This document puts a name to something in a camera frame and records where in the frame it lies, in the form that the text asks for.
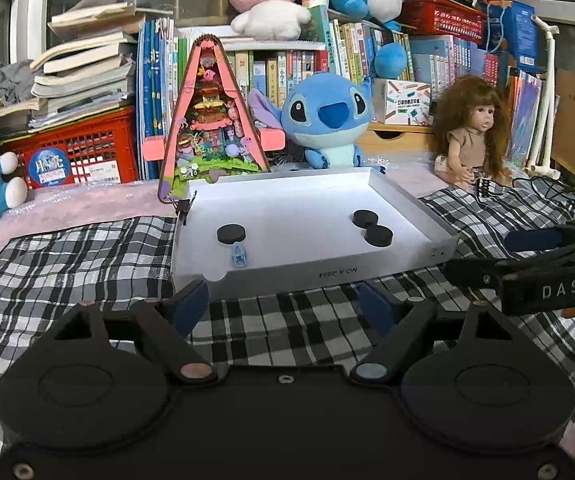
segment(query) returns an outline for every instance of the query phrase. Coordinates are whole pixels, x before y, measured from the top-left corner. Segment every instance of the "doll hair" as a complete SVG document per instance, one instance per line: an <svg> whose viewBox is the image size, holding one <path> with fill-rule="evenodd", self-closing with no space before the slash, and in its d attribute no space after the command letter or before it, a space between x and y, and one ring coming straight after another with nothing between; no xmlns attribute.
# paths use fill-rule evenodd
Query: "doll hair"
<svg viewBox="0 0 575 480"><path fill-rule="evenodd" d="M503 172L503 157L509 141L506 103L493 85L475 75L458 77L439 98L432 124L434 151L447 155L448 133L467 126L472 109L477 106L494 106L494 126L485 134L487 156L483 169L492 176Z"/></svg>

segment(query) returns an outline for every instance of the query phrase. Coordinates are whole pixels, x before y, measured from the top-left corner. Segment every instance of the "black and white checkered tablecloth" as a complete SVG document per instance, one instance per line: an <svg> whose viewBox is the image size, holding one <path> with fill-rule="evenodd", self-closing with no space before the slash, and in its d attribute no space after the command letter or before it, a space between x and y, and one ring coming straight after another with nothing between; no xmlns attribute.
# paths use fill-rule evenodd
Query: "black and white checkered tablecloth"
<svg viewBox="0 0 575 480"><path fill-rule="evenodd" d="M503 257L501 240L508 230L543 227L571 216L526 191L494 186L492 191L474 196L446 189L423 200L461 232L458 253L463 256ZM126 309L140 298L169 297L173 231L172 219L140 217L12 240L0 253L0 376L78 301ZM495 298L491 290L455 288L436 267L382 282L400 299L436 298L448 310ZM549 313L516 322L575 386L575 320ZM360 313L356 286L341 285L213 303L191 340L213 362L350 367L378 336ZM0 452L2 445L0 426Z"/></svg>

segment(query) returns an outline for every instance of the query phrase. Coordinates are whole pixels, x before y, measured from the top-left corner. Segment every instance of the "round blue sticker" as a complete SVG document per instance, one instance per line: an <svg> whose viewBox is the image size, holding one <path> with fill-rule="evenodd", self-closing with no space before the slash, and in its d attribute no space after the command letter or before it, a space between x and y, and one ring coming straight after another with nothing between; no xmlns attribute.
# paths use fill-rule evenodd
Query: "round blue sticker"
<svg viewBox="0 0 575 480"><path fill-rule="evenodd" d="M30 178L40 186L58 186L70 176L68 157L58 148L35 152L27 169Z"/></svg>

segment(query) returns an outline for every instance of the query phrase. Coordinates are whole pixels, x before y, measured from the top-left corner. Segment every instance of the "red basket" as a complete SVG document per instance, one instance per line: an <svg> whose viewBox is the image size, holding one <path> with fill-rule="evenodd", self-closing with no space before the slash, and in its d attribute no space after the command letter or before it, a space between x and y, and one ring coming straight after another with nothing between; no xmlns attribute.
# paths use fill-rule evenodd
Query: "red basket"
<svg viewBox="0 0 575 480"><path fill-rule="evenodd" d="M41 148L59 148L68 156L74 182L132 182L138 178L133 132L134 107L127 107L6 142L0 146L0 154L14 152L19 156L19 170L15 174L22 176L34 189L42 186L30 179L25 165L32 153Z"/></svg>
<svg viewBox="0 0 575 480"><path fill-rule="evenodd" d="M405 0L397 20L416 27L413 34L452 34L483 42L485 14L450 0Z"/></svg>

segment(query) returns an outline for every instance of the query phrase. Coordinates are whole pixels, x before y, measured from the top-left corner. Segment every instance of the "white tray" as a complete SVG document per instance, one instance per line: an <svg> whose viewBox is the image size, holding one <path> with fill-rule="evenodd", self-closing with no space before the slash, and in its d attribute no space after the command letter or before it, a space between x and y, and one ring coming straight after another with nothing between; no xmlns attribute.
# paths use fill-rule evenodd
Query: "white tray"
<svg viewBox="0 0 575 480"><path fill-rule="evenodd" d="M197 191L172 250L177 290L208 282L211 300L248 298L356 282L434 266L452 258L456 232L429 208L370 168L263 173L191 181ZM374 247L351 221L369 209L394 233ZM247 267L216 239L225 224L245 228Z"/></svg>

